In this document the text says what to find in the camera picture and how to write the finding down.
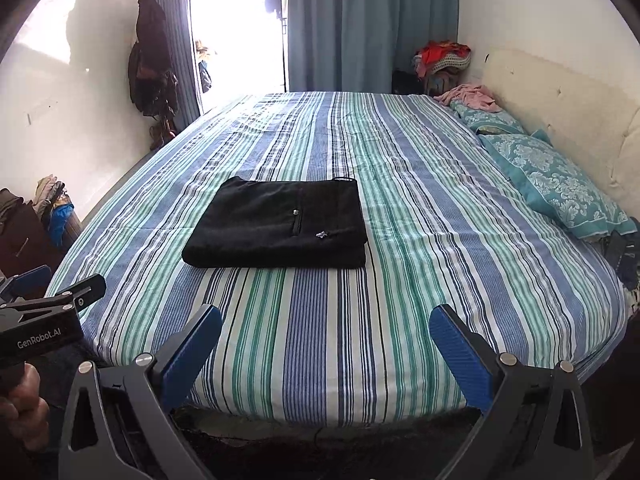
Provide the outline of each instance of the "folded clothes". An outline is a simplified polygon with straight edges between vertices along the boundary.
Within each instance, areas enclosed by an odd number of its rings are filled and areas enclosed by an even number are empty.
[[[223,183],[182,250],[194,267],[327,267],[355,269],[367,231],[358,183]]]
[[[33,209],[38,218],[42,218],[42,213],[51,204],[51,193],[57,181],[58,179],[52,174],[38,181],[36,195],[33,199]]]
[[[44,229],[47,231],[49,230],[49,221],[51,220],[51,213],[56,208],[56,203],[58,202],[58,200],[60,200],[60,197],[62,197],[64,193],[65,193],[65,183],[61,181],[57,181],[53,185],[53,188],[51,188],[49,195],[47,195],[47,205],[43,209],[42,217],[40,218],[40,221],[42,222]]]
[[[501,112],[492,92],[484,85],[460,85],[435,98],[437,102],[449,106],[453,99],[460,99],[465,106],[485,112]]]
[[[471,49],[453,41],[430,41],[414,57],[414,68],[420,78],[425,78],[445,68],[464,70],[471,62]]]

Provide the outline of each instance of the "teal curtain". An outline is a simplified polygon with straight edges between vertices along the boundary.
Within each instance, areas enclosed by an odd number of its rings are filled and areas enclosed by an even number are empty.
[[[183,131],[202,111],[196,82],[194,44],[187,0],[156,0],[166,15],[166,38],[175,76],[178,78],[178,113],[175,127]]]
[[[289,0],[291,91],[391,90],[429,40],[456,40],[458,0]]]

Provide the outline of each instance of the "metal screw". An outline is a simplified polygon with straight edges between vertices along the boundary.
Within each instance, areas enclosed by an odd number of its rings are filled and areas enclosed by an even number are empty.
[[[78,371],[81,374],[85,374],[85,373],[91,371],[91,368],[93,368],[93,367],[94,367],[94,365],[92,364],[91,361],[85,361],[83,363],[80,363],[80,366],[78,367]]]
[[[513,366],[518,362],[518,359],[515,355],[505,352],[504,354],[500,354],[500,362],[503,365]]]
[[[151,354],[144,353],[136,357],[136,364],[138,366],[146,366],[153,360],[154,360],[154,357]]]
[[[560,368],[568,374],[574,371],[574,366],[569,361],[560,361]]]

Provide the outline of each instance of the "teal patterned pillowcase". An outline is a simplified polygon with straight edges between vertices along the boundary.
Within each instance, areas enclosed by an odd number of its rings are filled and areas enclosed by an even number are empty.
[[[540,128],[539,130],[536,130],[535,132],[533,132],[531,134],[531,137],[533,137],[534,139],[542,140],[542,141],[546,142],[549,146],[553,145],[551,143],[551,139],[549,139],[549,136],[548,136],[547,132],[545,130],[543,130],[542,128]]]
[[[454,99],[449,107],[460,116],[463,123],[475,134],[523,134],[526,131],[517,119],[505,110],[485,112],[469,108],[459,99]]]
[[[480,135],[479,139],[527,205],[575,237],[636,232],[636,225],[618,204],[543,140],[526,135]]]

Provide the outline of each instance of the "red cloth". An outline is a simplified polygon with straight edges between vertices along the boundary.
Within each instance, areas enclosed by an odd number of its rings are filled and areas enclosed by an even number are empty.
[[[419,54],[425,65],[439,62],[447,54],[454,53],[458,57],[466,57],[471,49],[463,44],[454,43],[453,41],[441,41],[436,43],[430,41],[429,44],[420,50]]]

